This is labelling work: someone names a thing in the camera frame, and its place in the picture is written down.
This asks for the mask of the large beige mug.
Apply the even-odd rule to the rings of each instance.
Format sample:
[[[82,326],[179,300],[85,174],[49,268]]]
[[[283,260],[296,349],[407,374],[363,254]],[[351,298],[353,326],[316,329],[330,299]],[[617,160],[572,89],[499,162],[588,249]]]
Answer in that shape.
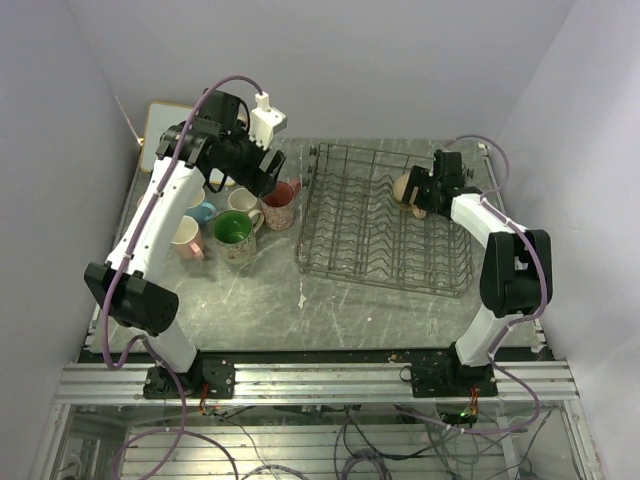
[[[256,238],[248,214],[236,210],[221,213],[213,222],[212,233],[217,252],[226,263],[245,265],[255,257]]]

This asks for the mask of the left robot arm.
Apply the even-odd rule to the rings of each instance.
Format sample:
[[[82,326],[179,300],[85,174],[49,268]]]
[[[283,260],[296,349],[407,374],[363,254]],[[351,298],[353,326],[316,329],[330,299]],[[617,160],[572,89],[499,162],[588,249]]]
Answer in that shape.
[[[104,262],[91,262],[84,272],[106,320],[134,332],[154,357],[143,387],[147,399],[232,395],[233,369],[206,365],[178,323],[178,295],[160,286],[159,277],[189,204],[212,171],[258,198],[275,190],[284,154],[276,152],[266,169],[260,165],[287,120],[267,93],[257,93],[255,101],[243,126],[238,97],[204,92],[187,119],[160,136],[151,180],[119,243]]]

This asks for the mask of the light pink faceted mug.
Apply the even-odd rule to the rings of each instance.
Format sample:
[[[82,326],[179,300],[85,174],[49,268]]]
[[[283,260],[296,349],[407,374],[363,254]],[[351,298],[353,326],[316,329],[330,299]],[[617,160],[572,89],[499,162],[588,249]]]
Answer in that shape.
[[[197,221],[190,216],[182,217],[171,245],[182,259],[204,259],[204,241],[200,226]]]

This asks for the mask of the white speckled mug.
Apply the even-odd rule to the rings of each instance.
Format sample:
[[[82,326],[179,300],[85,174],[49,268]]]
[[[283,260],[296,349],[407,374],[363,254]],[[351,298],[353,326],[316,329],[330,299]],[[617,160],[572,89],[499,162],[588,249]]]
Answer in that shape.
[[[244,212],[249,216],[255,232],[263,226],[265,216],[260,200],[249,190],[246,188],[234,189],[229,194],[227,202],[230,209]]]

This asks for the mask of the blue mug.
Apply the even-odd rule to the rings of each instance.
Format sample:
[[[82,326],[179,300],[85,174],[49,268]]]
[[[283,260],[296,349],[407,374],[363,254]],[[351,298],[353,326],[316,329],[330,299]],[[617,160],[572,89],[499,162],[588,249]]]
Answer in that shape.
[[[192,198],[185,215],[194,219],[199,226],[204,226],[217,216],[217,208],[206,200],[205,190],[201,188]]]

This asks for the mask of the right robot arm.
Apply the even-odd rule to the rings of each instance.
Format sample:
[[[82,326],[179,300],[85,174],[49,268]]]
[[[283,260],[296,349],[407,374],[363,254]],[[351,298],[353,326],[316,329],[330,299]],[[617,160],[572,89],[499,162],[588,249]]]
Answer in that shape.
[[[550,235],[497,210],[487,194],[466,184],[462,155],[438,150],[432,166],[411,167],[402,202],[464,228],[484,248],[481,307],[447,353],[440,375],[450,394],[465,394],[490,378],[492,361],[514,327],[533,321],[552,298]]]

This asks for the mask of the pink floral mug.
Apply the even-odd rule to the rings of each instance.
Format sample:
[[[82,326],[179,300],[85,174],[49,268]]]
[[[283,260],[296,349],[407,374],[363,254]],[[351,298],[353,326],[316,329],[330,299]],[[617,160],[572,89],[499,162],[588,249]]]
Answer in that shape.
[[[275,190],[262,199],[266,225],[275,231],[286,230],[294,223],[294,201],[301,190],[301,181],[278,181]]]

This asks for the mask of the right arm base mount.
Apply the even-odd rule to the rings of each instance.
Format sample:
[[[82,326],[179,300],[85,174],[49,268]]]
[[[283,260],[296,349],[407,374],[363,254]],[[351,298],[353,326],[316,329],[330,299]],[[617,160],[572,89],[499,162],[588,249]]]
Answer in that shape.
[[[498,388],[491,366],[468,367],[457,363],[404,366],[399,378],[411,387],[414,398],[495,397]]]

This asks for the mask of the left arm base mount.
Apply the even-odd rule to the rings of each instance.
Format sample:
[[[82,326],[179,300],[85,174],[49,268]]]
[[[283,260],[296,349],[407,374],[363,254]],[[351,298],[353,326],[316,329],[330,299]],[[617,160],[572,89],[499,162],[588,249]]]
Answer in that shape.
[[[171,375],[162,363],[147,371],[143,397],[150,400],[179,399],[177,383],[187,398],[231,399],[235,389],[235,366],[221,357],[196,354],[186,373]]]

